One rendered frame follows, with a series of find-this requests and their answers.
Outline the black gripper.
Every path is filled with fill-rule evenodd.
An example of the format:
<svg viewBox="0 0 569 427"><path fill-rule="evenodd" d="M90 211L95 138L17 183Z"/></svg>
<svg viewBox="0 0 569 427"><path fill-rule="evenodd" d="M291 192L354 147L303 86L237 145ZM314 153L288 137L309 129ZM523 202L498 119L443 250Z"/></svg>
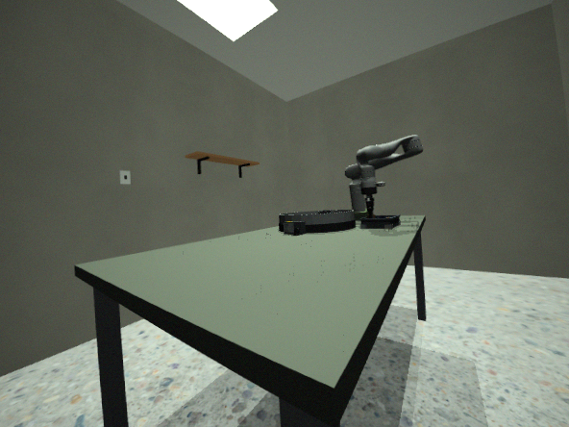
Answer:
<svg viewBox="0 0 569 427"><path fill-rule="evenodd" d="M365 198L365 202L366 202L366 208L368 211L368 218L373 218L373 211L374 211L374 198L370 198L370 194L376 194L377 193L377 187L372 187L372 188L362 188L361 189L361 194L366 194L366 198ZM372 201L372 204L371 204ZM368 208L371 207L371 208Z"/></svg>

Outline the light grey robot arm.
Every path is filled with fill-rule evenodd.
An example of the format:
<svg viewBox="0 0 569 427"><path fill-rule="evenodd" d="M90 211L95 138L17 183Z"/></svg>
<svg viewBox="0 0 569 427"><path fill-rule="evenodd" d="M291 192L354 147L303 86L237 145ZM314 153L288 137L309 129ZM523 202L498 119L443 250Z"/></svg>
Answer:
<svg viewBox="0 0 569 427"><path fill-rule="evenodd" d="M404 154L393 154L402 144ZM352 179L350 188L352 210L365 211L362 188L382 187L384 182L376 183L375 170L396 163L400 160L418 155L423 152L420 138L417 135L400 138L390 143L372 145L357 152L357 164L345 169L345 176ZM385 185L385 183L384 183Z"/></svg>

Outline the grey round turntable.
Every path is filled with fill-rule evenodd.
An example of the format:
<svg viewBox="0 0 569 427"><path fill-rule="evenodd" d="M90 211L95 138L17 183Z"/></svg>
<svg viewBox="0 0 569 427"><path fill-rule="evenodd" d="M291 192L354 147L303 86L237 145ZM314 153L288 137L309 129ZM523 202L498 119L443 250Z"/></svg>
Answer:
<svg viewBox="0 0 569 427"><path fill-rule="evenodd" d="M354 210L327 210L279 214L279 231L299 236L305 233L328 233L356 228Z"/></svg>

